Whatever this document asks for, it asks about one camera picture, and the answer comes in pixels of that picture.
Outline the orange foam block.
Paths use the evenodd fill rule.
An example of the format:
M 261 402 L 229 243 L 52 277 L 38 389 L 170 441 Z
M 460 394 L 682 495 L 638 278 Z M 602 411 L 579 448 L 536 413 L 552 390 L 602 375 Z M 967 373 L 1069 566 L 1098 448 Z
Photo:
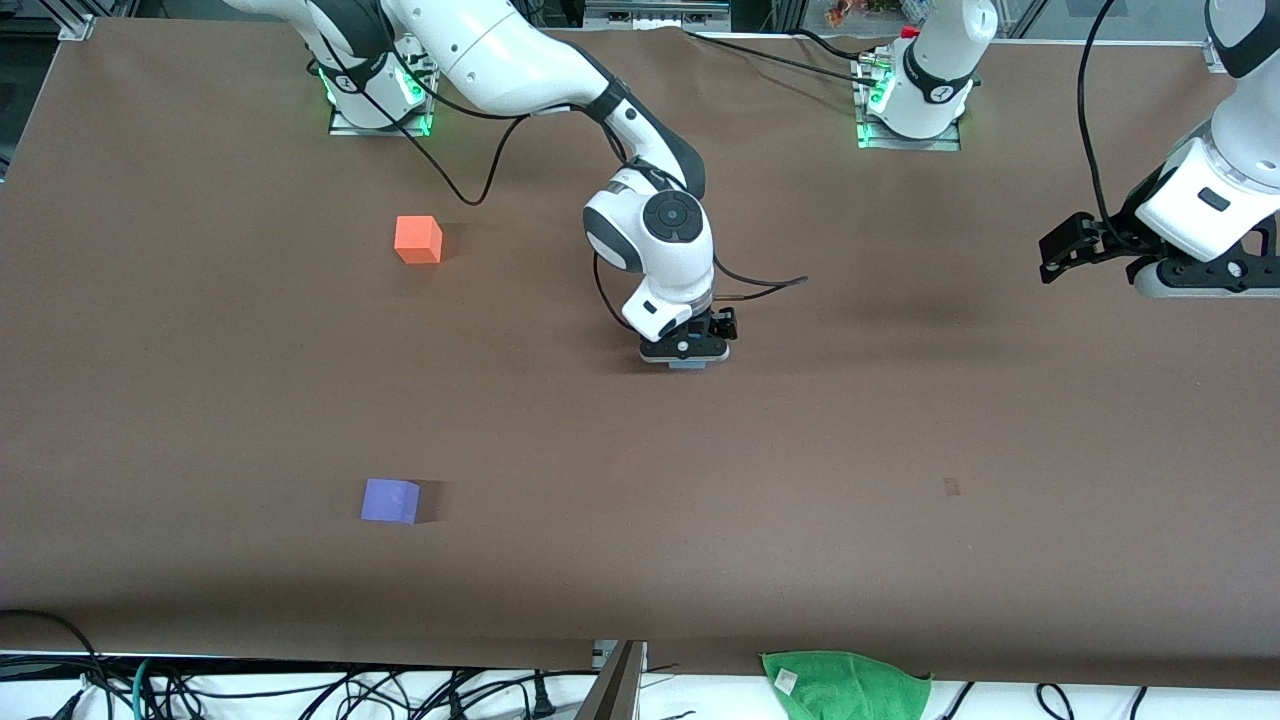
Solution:
M 396 219 L 393 247 L 404 264 L 440 264 L 443 261 L 443 229 L 434 217 L 402 215 Z

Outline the purple foam block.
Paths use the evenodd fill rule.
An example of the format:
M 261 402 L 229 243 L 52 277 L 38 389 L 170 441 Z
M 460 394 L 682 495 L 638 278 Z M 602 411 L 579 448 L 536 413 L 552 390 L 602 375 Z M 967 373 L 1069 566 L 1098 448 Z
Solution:
M 360 519 L 413 525 L 417 521 L 420 489 L 415 480 L 370 478 L 365 484 Z

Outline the brown table cover sheet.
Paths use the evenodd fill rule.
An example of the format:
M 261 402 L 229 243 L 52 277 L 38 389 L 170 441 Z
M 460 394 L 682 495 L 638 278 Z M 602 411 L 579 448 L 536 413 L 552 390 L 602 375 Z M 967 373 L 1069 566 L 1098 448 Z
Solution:
M 604 309 L 577 113 L 466 208 L 326 132 L 291 27 L 60 46 L 0 186 L 0 609 L 106 653 L 1280 688 L 1280 302 L 1041 283 L 1091 205 L 1078 47 L 995 45 L 961 151 L 895 152 L 836 79 L 573 40 L 704 156 L 724 263 L 808 277 L 726 363 L 649 366 Z M 417 521 L 361 520 L 370 478 Z

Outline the aluminium profile bar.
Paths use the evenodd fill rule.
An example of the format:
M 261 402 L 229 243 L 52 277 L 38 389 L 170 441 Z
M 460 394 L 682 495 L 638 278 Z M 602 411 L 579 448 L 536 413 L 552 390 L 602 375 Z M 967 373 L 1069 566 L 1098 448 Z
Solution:
M 646 661 L 645 641 L 614 642 L 573 720 L 637 720 L 637 696 Z

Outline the green microfibre cloth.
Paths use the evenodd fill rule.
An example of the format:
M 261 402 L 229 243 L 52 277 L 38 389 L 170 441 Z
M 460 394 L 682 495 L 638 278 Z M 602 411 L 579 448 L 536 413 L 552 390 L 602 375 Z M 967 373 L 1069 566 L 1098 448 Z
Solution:
M 763 653 L 787 720 L 922 720 L 932 676 L 845 651 Z

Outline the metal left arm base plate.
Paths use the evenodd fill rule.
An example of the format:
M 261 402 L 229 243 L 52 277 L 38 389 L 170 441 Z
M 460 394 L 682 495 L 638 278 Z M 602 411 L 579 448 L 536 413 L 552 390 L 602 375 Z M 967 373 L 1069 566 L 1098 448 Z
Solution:
M 890 58 L 883 53 L 863 53 L 850 61 L 855 129 L 858 147 L 901 151 L 959 152 L 961 138 L 959 119 L 952 119 L 943 133 L 932 138 L 911 138 L 892 131 L 876 113 L 893 88 L 895 77 Z

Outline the aluminium rail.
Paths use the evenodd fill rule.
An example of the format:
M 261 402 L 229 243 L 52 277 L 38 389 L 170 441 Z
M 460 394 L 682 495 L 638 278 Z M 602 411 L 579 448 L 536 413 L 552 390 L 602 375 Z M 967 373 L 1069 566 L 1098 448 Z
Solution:
M 584 29 L 655 29 L 731 32 L 730 0 L 584 0 Z

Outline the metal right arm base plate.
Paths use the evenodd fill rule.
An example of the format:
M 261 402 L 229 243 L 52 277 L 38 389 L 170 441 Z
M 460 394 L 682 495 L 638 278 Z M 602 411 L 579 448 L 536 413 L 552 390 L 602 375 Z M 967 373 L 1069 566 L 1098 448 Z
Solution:
M 433 128 L 438 73 L 425 55 L 403 60 L 407 49 L 375 59 L 351 56 L 332 47 L 316 55 L 317 77 L 332 106 L 329 132 L 337 136 L 426 137 Z

